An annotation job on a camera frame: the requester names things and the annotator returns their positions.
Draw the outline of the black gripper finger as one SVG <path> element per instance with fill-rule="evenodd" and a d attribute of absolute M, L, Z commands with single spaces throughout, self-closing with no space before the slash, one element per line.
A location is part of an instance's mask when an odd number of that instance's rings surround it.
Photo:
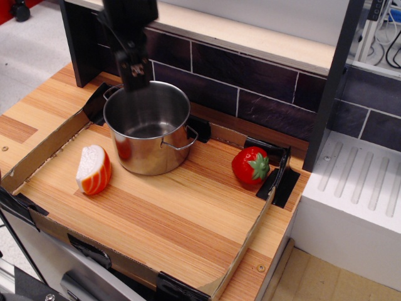
<path fill-rule="evenodd" d="M 117 55 L 117 67 L 126 92 L 150 85 L 150 63 L 147 58 L 133 63 L 127 55 Z"/>

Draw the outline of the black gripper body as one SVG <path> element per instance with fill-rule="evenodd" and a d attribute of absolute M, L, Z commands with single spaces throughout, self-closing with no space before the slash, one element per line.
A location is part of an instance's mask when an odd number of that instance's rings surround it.
<path fill-rule="evenodd" d="M 148 63 L 144 28 L 127 31 L 106 27 L 107 39 L 119 68 L 144 68 Z"/>

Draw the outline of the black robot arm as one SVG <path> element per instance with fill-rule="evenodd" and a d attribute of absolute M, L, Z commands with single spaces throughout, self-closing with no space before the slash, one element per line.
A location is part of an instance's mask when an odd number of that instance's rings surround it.
<path fill-rule="evenodd" d="M 126 92 L 149 86 L 152 67 L 145 28 L 159 16 L 156 1 L 103 1 L 98 13 Z"/>

